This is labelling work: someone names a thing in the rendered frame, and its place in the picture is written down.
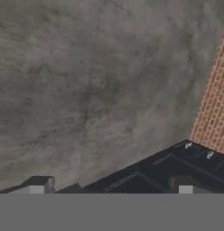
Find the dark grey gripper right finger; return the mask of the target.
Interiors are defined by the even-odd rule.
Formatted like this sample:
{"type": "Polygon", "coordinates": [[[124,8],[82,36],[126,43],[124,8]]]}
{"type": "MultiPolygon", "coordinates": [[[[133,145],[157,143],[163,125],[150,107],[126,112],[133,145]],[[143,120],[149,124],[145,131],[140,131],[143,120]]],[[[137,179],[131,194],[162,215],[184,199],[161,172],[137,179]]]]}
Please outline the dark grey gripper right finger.
{"type": "Polygon", "coordinates": [[[217,189],[206,186],[195,180],[191,176],[172,176],[169,179],[169,185],[172,193],[176,194],[211,194],[218,193],[217,189]]]}

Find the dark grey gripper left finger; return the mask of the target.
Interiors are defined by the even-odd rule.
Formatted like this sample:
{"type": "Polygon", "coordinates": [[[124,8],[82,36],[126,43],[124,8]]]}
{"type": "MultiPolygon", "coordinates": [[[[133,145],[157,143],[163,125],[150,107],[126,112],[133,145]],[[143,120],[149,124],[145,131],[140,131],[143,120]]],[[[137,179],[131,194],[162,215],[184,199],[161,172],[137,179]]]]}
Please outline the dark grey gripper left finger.
{"type": "Polygon", "coordinates": [[[0,190],[0,194],[52,194],[54,185],[53,176],[32,176],[19,185],[0,190]]]}

